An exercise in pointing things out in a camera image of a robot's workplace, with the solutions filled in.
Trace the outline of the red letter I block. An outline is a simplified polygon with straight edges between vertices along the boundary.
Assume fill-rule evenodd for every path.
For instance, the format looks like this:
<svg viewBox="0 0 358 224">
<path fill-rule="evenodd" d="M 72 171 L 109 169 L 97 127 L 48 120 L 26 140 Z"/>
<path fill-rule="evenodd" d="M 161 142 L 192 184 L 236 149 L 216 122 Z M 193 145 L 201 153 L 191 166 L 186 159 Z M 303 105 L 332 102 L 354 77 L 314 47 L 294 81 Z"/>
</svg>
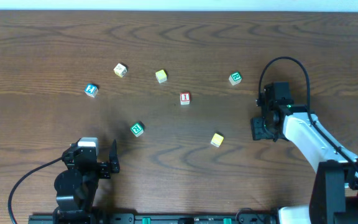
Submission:
<svg viewBox="0 0 358 224">
<path fill-rule="evenodd" d="M 190 102 L 191 102 L 191 98 L 190 98 L 189 92 L 180 93 L 180 104 L 181 105 L 189 105 Z"/>
</svg>

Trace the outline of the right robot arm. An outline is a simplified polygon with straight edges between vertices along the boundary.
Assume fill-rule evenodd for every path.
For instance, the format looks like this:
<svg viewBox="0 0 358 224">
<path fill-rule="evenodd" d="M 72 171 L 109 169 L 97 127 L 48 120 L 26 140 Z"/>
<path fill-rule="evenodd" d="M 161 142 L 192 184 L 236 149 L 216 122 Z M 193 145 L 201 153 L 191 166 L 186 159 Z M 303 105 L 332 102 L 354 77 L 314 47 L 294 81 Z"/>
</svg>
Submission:
<svg viewBox="0 0 358 224">
<path fill-rule="evenodd" d="M 296 105 L 287 82 L 265 85 L 252 118 L 255 141 L 292 142 L 316 172 L 307 205 L 278 210 L 278 223 L 358 223 L 358 156 L 341 145 L 305 106 Z"/>
</svg>

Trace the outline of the yellow block near right arm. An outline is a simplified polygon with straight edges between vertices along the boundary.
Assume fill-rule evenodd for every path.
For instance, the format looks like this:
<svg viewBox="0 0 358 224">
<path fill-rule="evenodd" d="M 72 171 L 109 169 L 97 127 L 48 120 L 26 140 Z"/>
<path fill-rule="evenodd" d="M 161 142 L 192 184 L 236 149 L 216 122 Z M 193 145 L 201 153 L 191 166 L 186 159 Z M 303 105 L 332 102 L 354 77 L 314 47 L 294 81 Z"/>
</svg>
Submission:
<svg viewBox="0 0 358 224">
<path fill-rule="evenodd" d="M 215 133 L 210 143 L 215 147 L 219 147 L 222 144 L 223 140 L 224 140 L 224 136 Z"/>
</svg>

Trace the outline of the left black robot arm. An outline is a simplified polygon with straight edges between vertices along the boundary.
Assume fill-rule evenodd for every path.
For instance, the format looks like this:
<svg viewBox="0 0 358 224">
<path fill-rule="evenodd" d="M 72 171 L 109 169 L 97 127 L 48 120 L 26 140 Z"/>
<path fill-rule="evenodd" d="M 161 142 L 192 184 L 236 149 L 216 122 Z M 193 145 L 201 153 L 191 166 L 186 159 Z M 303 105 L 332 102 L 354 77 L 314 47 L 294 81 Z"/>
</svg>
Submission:
<svg viewBox="0 0 358 224">
<path fill-rule="evenodd" d="M 110 179 L 120 171 L 117 142 L 114 140 L 106 162 L 98 161 L 98 138 L 81 138 L 63 152 L 67 170 L 54 182 L 58 208 L 54 223 L 109 223 L 109 215 L 93 207 L 99 180 Z"/>
</svg>

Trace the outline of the green number 2 block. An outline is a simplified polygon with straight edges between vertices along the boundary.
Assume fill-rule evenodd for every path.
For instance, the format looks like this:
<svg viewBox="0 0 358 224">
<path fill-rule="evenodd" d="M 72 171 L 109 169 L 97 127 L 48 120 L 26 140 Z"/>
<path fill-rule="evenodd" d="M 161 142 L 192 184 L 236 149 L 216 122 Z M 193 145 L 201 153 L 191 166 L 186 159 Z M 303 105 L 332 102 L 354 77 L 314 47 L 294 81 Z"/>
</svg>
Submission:
<svg viewBox="0 0 358 224">
<path fill-rule="evenodd" d="M 133 135 L 135 137 L 139 137 L 140 135 L 142 135 L 144 133 L 144 128 L 140 123 L 134 123 L 131 126 L 131 132 L 133 133 Z"/>
</svg>

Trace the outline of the green letter R block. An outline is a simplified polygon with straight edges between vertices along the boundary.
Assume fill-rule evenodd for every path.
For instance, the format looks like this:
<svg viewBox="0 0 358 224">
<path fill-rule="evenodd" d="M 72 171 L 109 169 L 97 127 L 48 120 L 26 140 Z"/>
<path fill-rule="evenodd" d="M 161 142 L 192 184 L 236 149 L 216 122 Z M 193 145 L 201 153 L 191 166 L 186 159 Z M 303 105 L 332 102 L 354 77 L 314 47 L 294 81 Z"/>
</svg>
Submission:
<svg viewBox="0 0 358 224">
<path fill-rule="evenodd" d="M 242 75 L 239 72 L 234 72 L 229 76 L 229 82 L 231 85 L 237 85 L 242 81 Z"/>
</svg>

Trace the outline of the blue number 2 block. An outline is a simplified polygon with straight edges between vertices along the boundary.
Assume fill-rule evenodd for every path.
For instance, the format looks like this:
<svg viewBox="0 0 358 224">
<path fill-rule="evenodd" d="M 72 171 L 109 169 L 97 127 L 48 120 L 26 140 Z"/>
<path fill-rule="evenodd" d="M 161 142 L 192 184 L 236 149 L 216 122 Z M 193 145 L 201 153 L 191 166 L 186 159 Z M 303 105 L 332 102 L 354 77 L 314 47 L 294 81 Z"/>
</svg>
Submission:
<svg viewBox="0 0 358 224">
<path fill-rule="evenodd" d="M 99 88 L 96 85 L 90 84 L 90 83 L 87 84 L 84 89 L 85 94 L 92 98 L 96 97 L 96 95 L 98 94 L 98 91 L 99 91 Z"/>
</svg>

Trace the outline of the cream yellow picture block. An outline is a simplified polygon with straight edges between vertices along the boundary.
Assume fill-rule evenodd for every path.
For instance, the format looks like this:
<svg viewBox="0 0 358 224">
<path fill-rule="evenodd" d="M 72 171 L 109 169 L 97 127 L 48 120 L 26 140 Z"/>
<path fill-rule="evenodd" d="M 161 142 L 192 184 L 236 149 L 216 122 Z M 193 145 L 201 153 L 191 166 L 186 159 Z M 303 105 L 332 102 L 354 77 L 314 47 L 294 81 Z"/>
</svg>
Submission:
<svg viewBox="0 0 358 224">
<path fill-rule="evenodd" d="M 121 63 L 118 63 L 114 67 L 113 71 L 117 76 L 123 77 L 127 73 L 127 67 Z"/>
</svg>

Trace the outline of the yellow top wooden block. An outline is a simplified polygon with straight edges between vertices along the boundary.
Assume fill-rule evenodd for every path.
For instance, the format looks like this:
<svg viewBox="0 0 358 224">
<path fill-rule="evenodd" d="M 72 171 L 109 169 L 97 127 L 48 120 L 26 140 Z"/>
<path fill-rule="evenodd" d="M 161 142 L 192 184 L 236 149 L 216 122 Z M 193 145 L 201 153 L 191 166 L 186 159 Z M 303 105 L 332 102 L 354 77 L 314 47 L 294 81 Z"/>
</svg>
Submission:
<svg viewBox="0 0 358 224">
<path fill-rule="evenodd" d="M 159 83 L 167 81 L 167 74 L 164 69 L 155 72 L 155 76 Z"/>
</svg>

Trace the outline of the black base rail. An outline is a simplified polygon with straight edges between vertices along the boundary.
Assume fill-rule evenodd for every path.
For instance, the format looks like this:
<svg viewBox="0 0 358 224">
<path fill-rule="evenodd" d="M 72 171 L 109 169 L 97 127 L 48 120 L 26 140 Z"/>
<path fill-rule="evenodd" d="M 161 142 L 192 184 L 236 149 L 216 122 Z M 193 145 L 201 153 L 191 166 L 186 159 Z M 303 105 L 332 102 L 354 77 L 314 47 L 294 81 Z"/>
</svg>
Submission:
<svg viewBox="0 0 358 224">
<path fill-rule="evenodd" d="M 89 217 L 63 218 L 60 215 L 31 215 L 28 224 L 277 224 L 276 215 L 242 213 L 240 215 L 134 215 L 114 213 Z"/>
</svg>

